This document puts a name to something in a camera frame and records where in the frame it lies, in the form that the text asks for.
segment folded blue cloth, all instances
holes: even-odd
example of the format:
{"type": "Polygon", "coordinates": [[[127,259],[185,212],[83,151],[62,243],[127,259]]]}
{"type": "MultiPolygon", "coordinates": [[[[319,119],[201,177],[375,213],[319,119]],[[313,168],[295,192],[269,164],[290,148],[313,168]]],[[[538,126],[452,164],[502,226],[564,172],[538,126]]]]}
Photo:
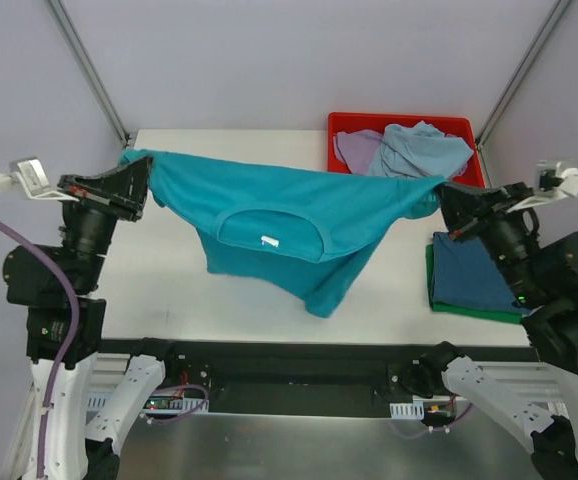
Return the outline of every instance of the folded blue cloth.
{"type": "Polygon", "coordinates": [[[460,137],[445,136],[433,125],[413,128],[389,125],[369,165],[367,175],[418,178],[441,175],[453,178],[473,155],[460,137]]]}
{"type": "Polygon", "coordinates": [[[487,250],[475,238],[454,242],[446,233],[433,235],[433,301],[477,310],[528,313],[515,298],[487,250]]]}
{"type": "Polygon", "coordinates": [[[320,317],[342,301],[397,218],[436,210],[432,189],[444,181],[313,172],[149,150],[125,150],[120,163],[146,155],[154,158],[149,187],[156,202],[196,227],[209,272],[272,282],[320,317]]]}

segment white wall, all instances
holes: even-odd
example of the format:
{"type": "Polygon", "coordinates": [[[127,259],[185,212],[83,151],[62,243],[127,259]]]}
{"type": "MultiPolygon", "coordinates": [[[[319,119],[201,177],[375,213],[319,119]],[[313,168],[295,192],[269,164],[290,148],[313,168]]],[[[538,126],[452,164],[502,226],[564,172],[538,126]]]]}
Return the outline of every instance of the white wall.
{"type": "Polygon", "coordinates": [[[477,131],[553,0],[66,0],[130,130],[312,129],[331,111],[477,131]]]}
{"type": "MultiPolygon", "coordinates": [[[[37,155],[51,178],[95,173],[119,153],[43,2],[0,0],[0,171],[37,155]]],[[[60,207],[0,197],[0,218],[34,242],[59,241],[60,207]]],[[[2,261],[14,244],[0,234],[2,261]]],[[[26,312],[5,302],[0,273],[0,479],[30,386],[26,312]]]]}
{"type": "MultiPolygon", "coordinates": [[[[535,164],[571,156],[578,165],[578,2],[530,73],[495,133],[485,158],[492,182],[533,184],[535,164]]],[[[541,207],[544,241],[578,230],[578,200],[541,207]]]]}

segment cable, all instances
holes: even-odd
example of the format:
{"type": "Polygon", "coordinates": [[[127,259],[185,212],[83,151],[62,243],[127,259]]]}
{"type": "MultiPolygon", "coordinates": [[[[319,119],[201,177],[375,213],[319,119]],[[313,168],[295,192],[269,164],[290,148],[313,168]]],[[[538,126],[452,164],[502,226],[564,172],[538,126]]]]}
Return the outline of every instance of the cable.
{"type": "Polygon", "coordinates": [[[46,442],[47,442],[47,425],[49,422],[49,411],[51,409],[51,397],[53,394],[54,386],[56,383],[56,377],[58,375],[58,369],[60,364],[67,353],[67,350],[71,346],[76,333],[78,331],[78,322],[80,320],[80,308],[78,305],[78,296],[76,291],[73,289],[71,282],[65,275],[65,273],[60,269],[60,267],[49,258],[42,250],[36,247],[33,243],[27,240],[25,237],[20,235],[18,232],[8,227],[0,221],[0,232],[4,233],[6,236],[11,238],[14,242],[20,244],[29,253],[34,255],[47,269],[53,273],[60,282],[60,285],[65,289],[67,298],[69,300],[69,306],[71,307],[71,323],[69,324],[69,330],[67,331],[67,336],[64,342],[60,345],[56,358],[54,359],[51,370],[49,371],[49,379],[47,380],[47,387],[45,389],[45,395],[42,399],[42,410],[40,414],[40,429],[38,432],[38,461],[36,463],[36,476],[37,478],[43,478],[45,474],[45,452],[46,452],[46,442]]]}
{"type": "MultiPolygon", "coordinates": [[[[171,388],[164,388],[162,390],[156,390],[154,393],[163,393],[163,392],[167,392],[167,391],[171,391],[173,389],[177,389],[178,387],[171,387],[171,388]]],[[[197,412],[198,410],[201,410],[205,404],[209,401],[209,392],[207,391],[207,389],[205,387],[203,387],[202,385],[195,385],[195,384],[188,384],[188,385],[183,385],[181,387],[182,390],[200,390],[204,395],[205,398],[202,399],[202,402],[200,402],[198,405],[196,405],[195,407],[193,407],[191,410],[185,412],[185,413],[181,413],[180,415],[176,415],[173,418],[168,418],[166,420],[159,420],[153,417],[150,417],[147,420],[148,424],[152,424],[155,423],[157,425],[168,425],[170,423],[174,423],[177,422],[178,420],[182,420],[183,418],[188,417],[189,415],[191,415],[192,413],[197,412]]]]}
{"type": "Polygon", "coordinates": [[[473,406],[473,403],[470,403],[469,406],[465,409],[465,411],[462,412],[462,415],[460,415],[458,418],[456,418],[452,423],[450,423],[446,427],[436,427],[436,428],[432,428],[432,429],[427,428],[425,430],[414,433],[412,435],[405,435],[404,433],[399,431],[395,427],[394,421],[389,422],[389,427],[391,427],[391,430],[393,431],[393,433],[396,434],[396,436],[402,438],[403,440],[417,440],[419,438],[424,437],[425,435],[427,435],[429,433],[448,432],[452,428],[455,428],[458,425],[460,425],[461,423],[463,423],[467,419],[467,417],[469,417],[474,412],[474,410],[475,410],[475,407],[473,406]]]}

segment light blue cloth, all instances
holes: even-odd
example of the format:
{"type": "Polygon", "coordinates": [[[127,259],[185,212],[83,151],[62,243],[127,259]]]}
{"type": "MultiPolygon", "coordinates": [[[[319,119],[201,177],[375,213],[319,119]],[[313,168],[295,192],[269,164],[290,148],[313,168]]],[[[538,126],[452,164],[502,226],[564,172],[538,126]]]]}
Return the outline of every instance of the light blue cloth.
{"type": "Polygon", "coordinates": [[[149,187],[156,202],[196,227],[209,272],[272,282],[320,317],[342,301],[397,218],[436,210],[432,189],[444,181],[312,172],[149,150],[125,150],[120,163],[146,155],[154,157],[149,187]]]}
{"type": "Polygon", "coordinates": [[[487,250],[475,238],[454,242],[433,234],[433,301],[475,310],[528,313],[515,298],[487,250]]]}
{"type": "Polygon", "coordinates": [[[460,137],[445,136],[433,125],[413,128],[389,125],[367,175],[418,178],[440,175],[453,178],[473,155],[460,137]]]}

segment folded green cloth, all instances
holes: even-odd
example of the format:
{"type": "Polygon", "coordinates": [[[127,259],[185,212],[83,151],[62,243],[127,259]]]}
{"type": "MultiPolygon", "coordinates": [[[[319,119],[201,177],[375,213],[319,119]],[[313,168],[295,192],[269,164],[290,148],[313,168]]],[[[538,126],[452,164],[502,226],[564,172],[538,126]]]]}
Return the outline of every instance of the folded green cloth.
{"type": "Polygon", "coordinates": [[[522,314],[498,312],[493,310],[476,310],[473,308],[456,307],[442,302],[433,301],[433,245],[427,245],[425,250],[425,260],[427,262],[427,294],[429,306],[434,312],[453,313],[465,315],[467,317],[484,318],[485,320],[495,320],[498,322],[513,323],[520,325],[522,314]]]}

